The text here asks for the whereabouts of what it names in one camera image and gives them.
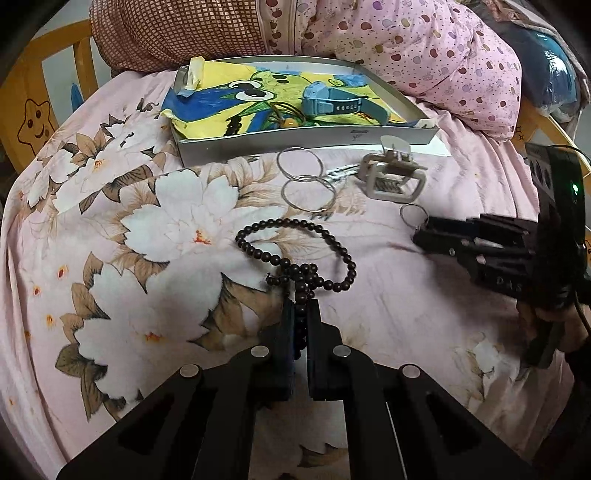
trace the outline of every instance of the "metal key ring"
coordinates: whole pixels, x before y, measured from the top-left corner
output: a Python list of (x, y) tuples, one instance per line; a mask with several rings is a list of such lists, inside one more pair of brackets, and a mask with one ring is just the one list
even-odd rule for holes
[(318, 177), (324, 176), (324, 163), (322, 163), (322, 160), (320, 159), (320, 157), (318, 155), (316, 155), (314, 152), (308, 150), (307, 148), (302, 148), (302, 147), (284, 148), (283, 150), (281, 150), (277, 154), (277, 156), (275, 157), (275, 162), (277, 163), (277, 167), (279, 168), (280, 172), (283, 173), (283, 175), (285, 175), (290, 180), (301, 181), (301, 182), (314, 181), (316, 178), (318, 178), (315, 175), (300, 175), (300, 176), (296, 177), (295, 175), (292, 175), (291, 173), (289, 173), (286, 169), (284, 169), (281, 166), (281, 162), (279, 162), (279, 158), (281, 157), (281, 154), (286, 153), (286, 152), (290, 152), (290, 151), (294, 151), (294, 150), (304, 150), (304, 151), (308, 152), (309, 154), (314, 155), (314, 157), (318, 161), (318, 165), (320, 165), (320, 173), (318, 174)]
[[(333, 196), (330, 199), (330, 202), (325, 207), (322, 207), (321, 209), (318, 209), (318, 210), (309, 210), (307, 208), (298, 207), (295, 203), (288, 200), (287, 195), (285, 195), (285, 188), (288, 186), (288, 184), (291, 181), (301, 181), (301, 182), (317, 181), (318, 183), (320, 183), (321, 185), (323, 185), (324, 187), (329, 189), (332, 192)], [(329, 182), (323, 178), (315, 177), (313, 175), (300, 175), (299, 177), (289, 179), (289, 180), (287, 180), (287, 182), (284, 183), (283, 187), (281, 188), (281, 198), (283, 198), (285, 200), (286, 204), (288, 204), (289, 206), (291, 206), (293, 208), (301, 210), (302, 212), (322, 213), (322, 212), (329, 210), (335, 204), (336, 189), (335, 189), (334, 185), (331, 184), (331, 182)]]
[(409, 226), (410, 228), (414, 228), (416, 230), (416, 229), (419, 228), (420, 224), (419, 225), (412, 225), (412, 224), (408, 223), (406, 221), (406, 219), (404, 218), (404, 209), (406, 207), (410, 207), (411, 205), (414, 206), (414, 207), (416, 207), (416, 208), (418, 208), (419, 210), (422, 210), (423, 211), (423, 213), (426, 216), (425, 221), (423, 222), (425, 225), (429, 221), (429, 213), (428, 213), (428, 211), (425, 210), (425, 208), (421, 207), (418, 203), (405, 203), (404, 205), (402, 205), (400, 207), (400, 218), (402, 219), (402, 221), (404, 222), (404, 224), (406, 226)]

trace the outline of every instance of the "pink quilt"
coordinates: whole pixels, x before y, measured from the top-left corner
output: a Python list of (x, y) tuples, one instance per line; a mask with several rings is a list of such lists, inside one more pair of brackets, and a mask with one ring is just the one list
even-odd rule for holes
[[(233, 238), (261, 219), (310, 219), (282, 200), (272, 154), (182, 168), (158, 115), (173, 78), (128, 72), (102, 87), (19, 176), (4, 210), (0, 408), (50, 479), (181, 365), (212, 367), (255, 344), (280, 300), (264, 283), (268, 265)], [(417, 156), (429, 167), (420, 203), (431, 214), (535, 216), (530, 175), (510, 143), (420, 106), (452, 154)], [(336, 167), (363, 152), (319, 155)], [(285, 166), (315, 171), (305, 153)], [(296, 194), (322, 203), (307, 188)], [(471, 285), (453, 259), (422, 254), (399, 208), (349, 179), (315, 220), (359, 272), (349, 291), (319, 292), (324, 320), (379, 363), (419, 364), (530, 458), (566, 403), (570, 371), (558, 354), (548, 370), (522, 367), (514, 302)], [(321, 239), (277, 228), (257, 243), (344, 276)], [(346, 479), (342, 406), (307, 398), (305, 359), (297, 373), (293, 401), (258, 414), (251, 476)]]

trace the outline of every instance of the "wooden bead bracelet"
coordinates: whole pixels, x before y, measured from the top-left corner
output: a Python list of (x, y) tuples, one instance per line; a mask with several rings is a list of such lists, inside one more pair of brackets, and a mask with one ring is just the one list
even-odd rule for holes
[[(346, 278), (341, 282), (333, 282), (332, 280), (325, 280), (318, 275), (318, 266), (316, 264), (301, 265), (293, 264), (289, 258), (281, 258), (279, 255), (271, 255), (269, 252), (264, 252), (259, 248), (254, 247), (246, 241), (246, 237), (253, 232), (257, 232), (264, 228), (276, 228), (276, 227), (292, 227), (302, 228), (309, 231), (319, 233), (326, 243), (337, 253), (343, 257), (343, 262), (347, 265), (348, 273)], [(325, 290), (331, 290), (334, 292), (347, 291), (355, 281), (357, 276), (357, 265), (351, 259), (347, 249), (336, 240), (334, 235), (331, 235), (322, 225), (318, 225), (313, 222), (306, 220), (297, 220), (289, 218), (277, 218), (269, 220), (261, 220), (260, 222), (253, 223), (252, 225), (244, 227), (236, 234), (236, 244), (242, 248), (249, 257), (268, 262), (271, 265), (281, 267), (279, 275), (274, 276), (271, 273), (267, 274), (266, 282), (271, 286), (285, 285), (290, 280), (294, 281), (295, 288), (295, 337), (294, 347), (296, 351), (296, 358), (299, 358), (299, 351), (306, 347), (306, 303), (308, 300), (314, 298), (314, 290), (323, 287)]]

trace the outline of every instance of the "cartoon eye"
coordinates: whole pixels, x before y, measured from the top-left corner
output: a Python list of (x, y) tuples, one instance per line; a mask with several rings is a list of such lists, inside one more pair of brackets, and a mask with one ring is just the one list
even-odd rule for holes
[(238, 100), (242, 100), (243, 102), (265, 102), (267, 100), (274, 99), (275, 95), (271, 92), (267, 92), (266, 90), (252, 88), (250, 90), (245, 90), (244, 92), (238, 92), (236, 94), (236, 98)]
[(255, 82), (254, 80), (235, 80), (234, 82), (228, 83), (230, 88), (236, 88), (240, 90), (248, 90), (251, 88), (261, 88), (262, 83)]

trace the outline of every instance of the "plastic buckle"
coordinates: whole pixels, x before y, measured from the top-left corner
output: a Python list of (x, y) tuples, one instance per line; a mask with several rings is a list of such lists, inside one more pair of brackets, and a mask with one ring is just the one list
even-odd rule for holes
[[(375, 200), (414, 202), (427, 183), (427, 167), (414, 161), (410, 144), (401, 138), (384, 135), (381, 141), (384, 153), (367, 154), (359, 166), (357, 177), (366, 184), (365, 194)], [(418, 180), (413, 189), (411, 179)]]

